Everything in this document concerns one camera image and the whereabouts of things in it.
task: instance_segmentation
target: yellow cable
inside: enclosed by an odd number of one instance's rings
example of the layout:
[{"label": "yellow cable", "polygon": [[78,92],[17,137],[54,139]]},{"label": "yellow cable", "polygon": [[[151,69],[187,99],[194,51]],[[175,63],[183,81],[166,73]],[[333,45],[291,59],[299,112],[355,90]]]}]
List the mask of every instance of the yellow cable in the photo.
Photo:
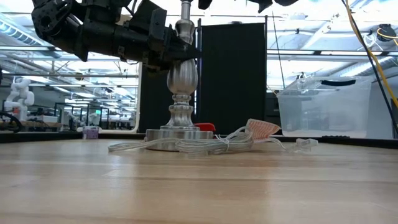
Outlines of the yellow cable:
[{"label": "yellow cable", "polygon": [[377,34],[379,34],[380,36],[391,38],[391,39],[398,39],[398,37],[393,37],[393,36],[388,36],[388,35],[381,34],[380,30],[381,30],[381,28],[378,28],[378,30],[377,30]]},{"label": "yellow cable", "polygon": [[269,85],[267,85],[267,87],[268,87],[268,89],[269,89],[270,91],[272,91],[273,94],[275,94],[275,96],[278,95],[278,94],[276,94],[276,92],[275,92],[274,90],[271,90],[271,87],[269,87]]},{"label": "yellow cable", "polygon": [[[351,24],[351,27],[353,28],[353,31],[354,31],[356,37],[358,38],[359,41],[361,41],[361,38],[360,38],[361,36],[358,33],[358,31],[355,29],[355,25],[354,25],[354,22],[353,22],[353,15],[351,14],[351,10],[349,9],[348,0],[346,0],[346,9],[347,9],[347,13],[348,13],[349,23]],[[383,79],[383,83],[386,86],[388,93],[391,95],[391,98],[392,98],[395,106],[398,108],[398,100],[397,100],[396,96],[394,95],[394,93],[392,92],[390,85],[388,84],[388,81],[386,79],[386,76],[384,75],[384,72],[383,72],[383,69],[382,69],[382,67],[381,67],[381,65],[379,63],[379,60],[377,59],[376,56],[374,56],[374,54],[369,50],[369,48],[366,47],[365,49],[366,49],[367,52],[369,52],[370,56],[373,58],[374,62],[376,63],[377,70],[379,71],[380,76]]]}]

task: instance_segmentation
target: pink tag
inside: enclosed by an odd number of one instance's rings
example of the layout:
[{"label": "pink tag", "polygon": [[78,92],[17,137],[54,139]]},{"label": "pink tag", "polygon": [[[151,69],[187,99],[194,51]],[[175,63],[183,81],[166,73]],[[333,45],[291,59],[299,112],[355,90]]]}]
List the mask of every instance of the pink tag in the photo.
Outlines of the pink tag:
[{"label": "pink tag", "polygon": [[280,130],[280,127],[276,124],[256,119],[249,119],[246,127],[249,127],[253,132],[254,142],[267,139],[271,134],[275,134]]}]

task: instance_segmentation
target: desk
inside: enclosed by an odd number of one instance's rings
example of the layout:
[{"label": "desk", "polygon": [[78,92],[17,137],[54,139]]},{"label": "desk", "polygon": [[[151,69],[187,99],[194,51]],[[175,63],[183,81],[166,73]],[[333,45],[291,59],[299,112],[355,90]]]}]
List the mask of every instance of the desk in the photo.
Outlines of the desk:
[{"label": "desk", "polygon": [[0,223],[398,223],[398,151],[187,157],[118,141],[0,145]]}]

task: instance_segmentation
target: small box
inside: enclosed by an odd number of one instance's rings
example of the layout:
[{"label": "small box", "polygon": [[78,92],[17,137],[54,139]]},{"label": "small box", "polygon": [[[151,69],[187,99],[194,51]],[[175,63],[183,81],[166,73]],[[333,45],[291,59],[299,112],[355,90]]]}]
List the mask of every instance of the small box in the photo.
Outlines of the small box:
[{"label": "small box", "polygon": [[310,77],[278,95],[282,133],[288,137],[365,138],[371,77]]},{"label": "small box", "polygon": [[83,127],[83,139],[98,139],[100,129],[94,126]]}]

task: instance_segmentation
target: black partition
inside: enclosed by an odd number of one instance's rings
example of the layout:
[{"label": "black partition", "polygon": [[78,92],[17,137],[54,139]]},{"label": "black partition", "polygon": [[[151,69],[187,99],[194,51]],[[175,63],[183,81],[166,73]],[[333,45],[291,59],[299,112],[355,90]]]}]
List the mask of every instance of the black partition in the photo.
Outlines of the black partition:
[{"label": "black partition", "polygon": [[167,88],[167,75],[150,74],[142,68],[139,133],[147,129],[159,129],[169,122],[169,106],[174,103]]},{"label": "black partition", "polygon": [[265,24],[202,26],[200,122],[229,134],[249,118],[264,120]]}]

